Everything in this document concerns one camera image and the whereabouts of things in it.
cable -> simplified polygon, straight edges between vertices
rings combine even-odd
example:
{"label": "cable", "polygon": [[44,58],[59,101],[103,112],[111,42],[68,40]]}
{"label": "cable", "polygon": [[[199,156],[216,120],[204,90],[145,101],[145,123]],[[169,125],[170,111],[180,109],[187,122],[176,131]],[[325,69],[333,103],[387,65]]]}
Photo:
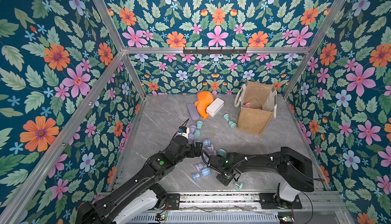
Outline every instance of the cable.
{"label": "cable", "polygon": [[312,213],[311,213],[311,218],[304,224],[308,224],[311,220],[312,220],[312,217],[314,216],[314,206],[312,205],[312,201],[310,199],[310,197],[308,197],[307,194],[305,194],[304,192],[300,191],[301,193],[303,193],[305,196],[307,196],[307,198],[310,200],[310,203],[311,203],[311,208],[312,208]]}
{"label": "cable", "polygon": [[291,165],[293,168],[296,169],[296,171],[298,171],[301,175],[305,176],[306,178],[308,179],[311,179],[311,180],[314,180],[314,181],[321,181],[321,182],[324,182],[325,180],[324,179],[320,179],[320,178],[310,178],[306,175],[304,175],[301,171],[299,171],[296,167],[293,166],[293,164],[289,163],[289,165]]}

black cable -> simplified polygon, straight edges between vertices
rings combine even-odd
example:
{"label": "black cable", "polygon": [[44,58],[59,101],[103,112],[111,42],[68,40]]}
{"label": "black cable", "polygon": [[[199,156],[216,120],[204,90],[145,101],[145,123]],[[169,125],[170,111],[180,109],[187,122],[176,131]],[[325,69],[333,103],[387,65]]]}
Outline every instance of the black cable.
{"label": "black cable", "polygon": [[312,217],[314,216],[314,206],[312,205],[312,201],[311,201],[310,197],[308,197],[308,195],[305,194],[304,192],[302,192],[302,193],[303,193],[305,196],[307,196],[307,198],[310,200],[311,208],[312,208],[311,218],[310,218],[306,223],[304,223],[304,224],[308,224],[308,223],[312,220]]}

floral wallpaper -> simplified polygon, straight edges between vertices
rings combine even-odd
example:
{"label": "floral wallpaper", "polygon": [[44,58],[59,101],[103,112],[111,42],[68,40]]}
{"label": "floral wallpaper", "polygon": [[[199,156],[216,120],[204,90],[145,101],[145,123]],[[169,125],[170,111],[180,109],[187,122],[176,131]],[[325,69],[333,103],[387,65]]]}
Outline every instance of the floral wallpaper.
{"label": "floral wallpaper", "polygon": [[281,47],[309,45],[334,0],[105,1],[130,47]]}
{"label": "floral wallpaper", "polygon": [[[0,0],[0,8],[2,212],[116,50],[91,0]],[[82,201],[99,198],[138,100],[121,64],[18,223],[73,223]]]}
{"label": "floral wallpaper", "polygon": [[318,164],[359,224],[389,223],[390,0],[349,0],[290,95]]}

aluminum frame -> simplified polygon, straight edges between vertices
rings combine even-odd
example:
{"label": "aluminum frame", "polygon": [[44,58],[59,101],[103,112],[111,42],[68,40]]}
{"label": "aluminum frame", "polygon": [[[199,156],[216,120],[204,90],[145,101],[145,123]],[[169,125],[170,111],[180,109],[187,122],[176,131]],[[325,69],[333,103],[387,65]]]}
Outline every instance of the aluminum frame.
{"label": "aluminum frame", "polygon": [[73,113],[51,146],[43,154],[40,161],[29,174],[27,179],[23,182],[20,190],[3,210],[0,215],[0,223],[13,224],[18,220],[20,214],[26,209],[30,200],[35,196],[35,193],[46,179],[49,171],[57,162],[58,158],[64,151],[64,148],[68,142],[71,140],[78,126],[82,123],[88,111],[90,111],[91,104],[94,103],[98,98],[101,91],[107,85],[107,81],[111,78],[111,75],[120,65],[123,57],[123,53],[118,53],[113,58],[111,63],[106,67],[99,80],[85,96],[84,100],[76,109],[75,113]]}
{"label": "aluminum frame", "polygon": [[292,79],[289,81],[289,85],[288,85],[287,89],[284,91],[283,96],[285,99],[287,99],[288,96],[291,94],[293,87],[298,82],[301,74],[306,69],[311,58],[314,56],[315,51],[317,50],[318,46],[322,43],[327,31],[330,29],[331,25],[334,23],[335,19],[337,18],[337,15],[339,14],[340,10],[342,9],[342,7],[346,1],[347,0],[334,0],[333,5],[331,6],[329,13],[327,14],[320,29],[316,32],[316,35],[311,42],[310,52],[303,58],[300,65],[297,67],[296,72],[292,76]]}

orange flower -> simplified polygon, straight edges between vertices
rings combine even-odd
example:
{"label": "orange flower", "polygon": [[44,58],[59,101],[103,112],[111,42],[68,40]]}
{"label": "orange flower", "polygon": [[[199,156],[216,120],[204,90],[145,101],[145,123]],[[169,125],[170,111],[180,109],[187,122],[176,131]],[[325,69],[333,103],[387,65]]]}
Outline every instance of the orange flower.
{"label": "orange flower", "polygon": [[314,134],[319,132],[319,125],[317,124],[317,121],[315,121],[315,120],[311,120],[310,125],[308,126],[308,128]]}
{"label": "orange flower", "polygon": [[278,89],[281,88],[282,83],[278,81],[278,82],[276,82],[276,83],[273,83],[273,86],[274,86],[274,88],[275,88],[276,90],[278,90]]}
{"label": "orange flower", "polygon": [[359,217],[357,217],[357,221],[360,224],[375,224],[375,221],[365,213],[359,213]]}
{"label": "orange flower", "polygon": [[230,14],[231,14],[231,16],[236,16],[236,15],[238,15],[238,11],[236,9],[232,8],[230,11]]}
{"label": "orange flower", "polygon": [[221,23],[224,23],[225,13],[223,13],[221,8],[218,8],[212,14],[212,18],[213,23],[220,25]]}
{"label": "orange flower", "polygon": [[113,54],[111,53],[111,48],[107,45],[107,43],[99,44],[98,54],[100,55],[100,60],[106,66],[111,63],[111,60],[113,59]]}
{"label": "orange flower", "polygon": [[327,66],[330,63],[334,62],[334,56],[337,55],[337,49],[335,49],[336,47],[337,46],[334,43],[329,43],[322,49],[322,53],[320,54],[321,64]]}
{"label": "orange flower", "polygon": [[27,121],[23,125],[23,129],[27,132],[20,134],[20,142],[27,143],[25,148],[32,152],[38,147],[38,152],[48,149],[48,144],[51,145],[54,139],[54,135],[58,134],[58,126],[54,126],[56,121],[49,118],[46,121],[45,116],[35,117],[35,123],[32,120]]}
{"label": "orange flower", "polygon": [[49,67],[52,69],[57,69],[58,71],[63,70],[63,68],[68,67],[68,64],[71,60],[68,58],[69,53],[67,50],[64,50],[64,47],[60,44],[51,44],[50,49],[45,48],[43,51],[46,55],[43,56],[43,59],[46,63],[49,63]]}
{"label": "orange flower", "polygon": [[313,21],[315,21],[315,18],[318,16],[317,8],[310,8],[308,11],[305,11],[303,13],[303,16],[300,18],[302,25],[309,25]]}
{"label": "orange flower", "polygon": [[289,108],[291,108],[291,111],[294,114],[294,106],[292,104],[289,104]]}
{"label": "orange flower", "polygon": [[263,31],[258,31],[258,34],[252,34],[251,38],[248,39],[248,43],[250,44],[249,47],[264,47],[269,41],[269,39],[266,39],[267,37],[269,36]]}
{"label": "orange flower", "polygon": [[219,84],[217,82],[213,82],[212,85],[210,85],[210,88],[212,90],[217,90],[219,88]]}
{"label": "orange flower", "polygon": [[122,133],[122,129],[124,128],[124,123],[122,121],[117,121],[117,123],[114,126],[114,135],[115,136],[120,136]]}
{"label": "orange flower", "polygon": [[151,90],[158,90],[159,86],[157,84],[153,83],[153,82],[152,83],[150,82],[148,84],[148,88],[151,89]]}
{"label": "orange flower", "polygon": [[207,16],[208,15],[208,10],[204,9],[201,11],[202,16]]}
{"label": "orange flower", "polygon": [[325,170],[325,167],[323,165],[320,166],[320,169],[323,171],[323,175],[325,176],[325,179],[328,183],[330,183],[329,173],[327,170]]}
{"label": "orange flower", "polygon": [[137,18],[134,16],[133,11],[129,11],[128,8],[120,9],[120,18],[122,18],[122,22],[129,26],[136,25]]}
{"label": "orange flower", "polygon": [[391,62],[391,44],[386,43],[386,45],[378,45],[376,50],[373,50],[371,53],[371,58],[369,62],[374,65],[374,67],[384,67],[387,65],[387,62]]}
{"label": "orange flower", "polygon": [[387,138],[391,141],[391,124],[385,124],[384,130],[389,133],[387,134]]}
{"label": "orange flower", "polygon": [[168,34],[167,44],[170,47],[185,47],[186,39],[184,39],[183,34],[173,31],[172,34]]}
{"label": "orange flower", "polygon": [[110,184],[111,178],[113,177],[114,172],[115,172],[115,166],[113,166],[113,167],[111,168],[111,170],[109,171],[109,178],[107,178],[107,184]]}

